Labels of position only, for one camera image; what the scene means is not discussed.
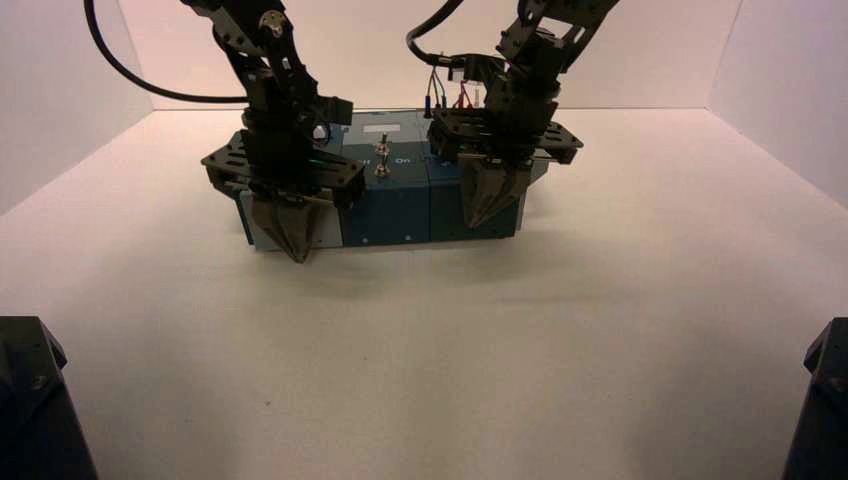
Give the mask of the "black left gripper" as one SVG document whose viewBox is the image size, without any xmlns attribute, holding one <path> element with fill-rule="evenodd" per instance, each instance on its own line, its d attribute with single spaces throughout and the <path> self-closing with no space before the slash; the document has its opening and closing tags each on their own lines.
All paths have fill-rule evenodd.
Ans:
<svg viewBox="0 0 848 480">
<path fill-rule="evenodd" d="M 317 138 L 314 131 L 349 126 L 352 114 L 353 103 L 344 99 L 319 99 L 309 105 L 253 99 L 243 110 L 243 128 L 201 164 L 213 186 L 228 196 L 241 185 L 265 195 L 280 193 L 346 206 L 364 193 L 364 165 L 333 150 L 332 133 Z M 251 213 L 282 252 L 295 263 L 305 263 L 332 208 L 314 201 L 256 198 Z"/>
</svg>

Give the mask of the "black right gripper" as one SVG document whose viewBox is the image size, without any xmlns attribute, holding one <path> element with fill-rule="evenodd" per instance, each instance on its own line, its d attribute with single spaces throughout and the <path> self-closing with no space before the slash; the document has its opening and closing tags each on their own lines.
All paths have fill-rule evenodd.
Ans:
<svg viewBox="0 0 848 480">
<path fill-rule="evenodd" d="M 465 72 L 464 83 L 485 89 L 478 107 L 455 101 L 431 108 L 428 139 L 436 154 L 460 162 L 465 225 L 476 229 L 518 200 L 531 183 L 537 153 L 570 164 L 583 142 L 553 119 L 561 91 L 559 72 Z M 519 165 L 490 168 L 479 159 Z"/>
</svg>

